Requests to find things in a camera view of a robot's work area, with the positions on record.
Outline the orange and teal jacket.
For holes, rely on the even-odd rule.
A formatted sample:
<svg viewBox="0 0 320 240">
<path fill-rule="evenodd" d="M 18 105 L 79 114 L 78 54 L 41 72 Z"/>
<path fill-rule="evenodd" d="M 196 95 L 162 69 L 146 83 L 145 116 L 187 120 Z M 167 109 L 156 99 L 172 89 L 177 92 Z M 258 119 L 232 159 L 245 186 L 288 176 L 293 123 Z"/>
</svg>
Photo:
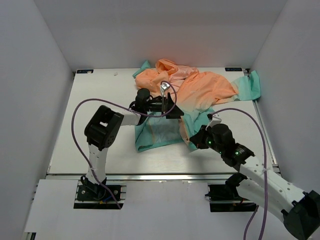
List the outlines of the orange and teal jacket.
<svg viewBox="0 0 320 240">
<path fill-rule="evenodd" d="M 138 89 L 146 88 L 153 97 L 161 94 L 160 84 L 168 81 L 169 93 L 183 111 L 180 119 L 166 119 L 153 113 L 145 122 L 135 127 L 135 149 L 144 152 L 167 145 L 185 143 L 193 152 L 197 148 L 189 140 L 202 125 L 207 125 L 207 115 L 213 106 L 233 101 L 256 100 L 261 96 L 260 78 L 256 71 L 230 82 L 212 71 L 200 72 L 196 67 L 177 65 L 160 59 L 155 68 L 148 61 L 133 74 Z"/>
</svg>

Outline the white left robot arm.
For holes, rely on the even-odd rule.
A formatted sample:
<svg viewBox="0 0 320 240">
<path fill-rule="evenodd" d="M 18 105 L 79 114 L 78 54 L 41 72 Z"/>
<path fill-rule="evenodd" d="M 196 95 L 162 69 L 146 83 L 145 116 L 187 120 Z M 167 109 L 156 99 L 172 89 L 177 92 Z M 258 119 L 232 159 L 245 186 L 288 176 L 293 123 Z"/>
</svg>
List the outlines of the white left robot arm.
<svg viewBox="0 0 320 240">
<path fill-rule="evenodd" d="M 109 147 L 114 143 L 122 126 L 140 126 L 148 113 L 160 113 L 166 119 L 179 119 L 183 111 L 175 105 L 171 94 L 152 97 L 146 88 L 137 91 L 135 100 L 129 105 L 133 112 L 116 112 L 105 105 L 101 105 L 84 130 L 89 148 L 90 166 L 85 180 L 92 184 L 88 193 L 99 200 L 105 196 L 106 160 Z"/>
</svg>

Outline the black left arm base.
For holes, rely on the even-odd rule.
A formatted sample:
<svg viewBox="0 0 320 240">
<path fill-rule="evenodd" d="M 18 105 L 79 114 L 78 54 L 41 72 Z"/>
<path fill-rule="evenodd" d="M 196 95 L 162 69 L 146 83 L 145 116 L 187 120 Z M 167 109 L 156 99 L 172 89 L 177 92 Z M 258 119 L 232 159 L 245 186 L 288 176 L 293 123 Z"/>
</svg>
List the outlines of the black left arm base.
<svg viewBox="0 0 320 240">
<path fill-rule="evenodd" d="M 73 208 L 82 210 L 120 210 L 126 198 L 126 185 L 107 185 L 112 194 L 100 184 L 81 176 L 76 188 Z"/>
</svg>

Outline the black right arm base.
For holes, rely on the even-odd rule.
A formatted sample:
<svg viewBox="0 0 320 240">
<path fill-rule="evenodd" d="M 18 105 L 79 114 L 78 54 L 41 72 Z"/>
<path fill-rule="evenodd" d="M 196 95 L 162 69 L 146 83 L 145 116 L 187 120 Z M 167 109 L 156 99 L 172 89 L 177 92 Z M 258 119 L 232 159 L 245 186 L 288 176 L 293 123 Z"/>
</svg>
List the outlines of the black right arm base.
<svg viewBox="0 0 320 240">
<path fill-rule="evenodd" d="M 208 193 L 204 195 L 209 201 L 211 213 L 253 212 L 257 205 L 239 195 L 237 187 L 247 177 L 237 172 L 224 184 L 209 184 Z"/>
</svg>

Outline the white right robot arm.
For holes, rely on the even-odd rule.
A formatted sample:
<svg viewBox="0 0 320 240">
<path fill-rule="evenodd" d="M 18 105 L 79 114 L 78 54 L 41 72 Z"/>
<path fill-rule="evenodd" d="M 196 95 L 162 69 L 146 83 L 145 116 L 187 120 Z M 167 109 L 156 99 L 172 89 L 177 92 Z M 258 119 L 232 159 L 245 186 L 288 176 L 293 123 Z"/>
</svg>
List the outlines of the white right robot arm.
<svg viewBox="0 0 320 240">
<path fill-rule="evenodd" d="M 227 125 L 202 125 L 190 141 L 198 149 L 216 151 L 237 171 L 225 182 L 229 198 L 267 205 L 268 212 L 298 240 L 308 239 L 320 227 L 320 195 L 314 190 L 306 192 L 265 168 L 253 151 L 235 141 Z"/>
</svg>

